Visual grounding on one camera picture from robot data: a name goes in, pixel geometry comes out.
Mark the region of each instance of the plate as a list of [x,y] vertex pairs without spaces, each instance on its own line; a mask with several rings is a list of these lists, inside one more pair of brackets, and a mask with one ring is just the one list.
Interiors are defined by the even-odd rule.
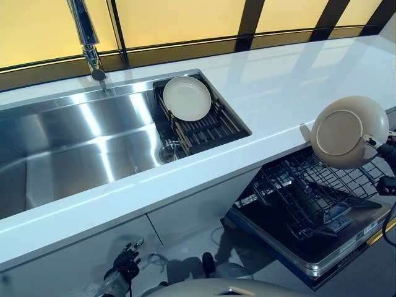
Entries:
[[163,91],[163,101],[166,108],[183,121],[202,119],[212,104],[207,87],[189,76],[171,79]]
[[326,107],[311,131],[314,153],[325,164],[339,169],[354,169],[377,155],[362,138],[365,134],[385,143],[389,122],[385,111],[374,100],[349,96]]

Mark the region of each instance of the kitchen counter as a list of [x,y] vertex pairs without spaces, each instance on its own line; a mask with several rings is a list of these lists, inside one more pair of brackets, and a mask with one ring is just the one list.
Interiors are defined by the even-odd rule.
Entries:
[[[394,43],[380,36],[317,41],[147,66],[107,84],[200,69],[252,135],[0,221],[0,271],[162,207],[305,144],[299,125],[349,95],[396,105]],[[0,94],[0,109],[81,88],[90,77]]]

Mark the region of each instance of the open dishwasher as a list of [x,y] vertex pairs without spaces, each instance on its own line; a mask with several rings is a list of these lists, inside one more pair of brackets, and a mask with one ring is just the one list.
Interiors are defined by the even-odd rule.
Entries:
[[385,175],[383,159],[338,170],[304,148],[265,164],[227,217],[316,290],[380,232],[390,206],[374,185]]

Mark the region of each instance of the sink basin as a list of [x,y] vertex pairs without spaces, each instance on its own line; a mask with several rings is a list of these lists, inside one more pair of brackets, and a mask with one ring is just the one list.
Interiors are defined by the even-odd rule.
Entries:
[[[0,111],[0,218],[169,161],[163,150],[177,134],[162,121],[153,83],[197,74],[202,75],[181,72],[107,92],[39,98]],[[181,150],[177,158],[185,156]]]

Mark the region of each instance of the faucet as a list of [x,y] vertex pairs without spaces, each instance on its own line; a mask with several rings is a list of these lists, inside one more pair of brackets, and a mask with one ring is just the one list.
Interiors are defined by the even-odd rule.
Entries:
[[100,58],[95,47],[99,39],[92,25],[84,0],[67,0],[71,14],[73,16],[77,33],[79,34],[82,53],[88,62],[93,79],[99,81],[102,89],[106,90],[104,79],[106,73],[100,62]]

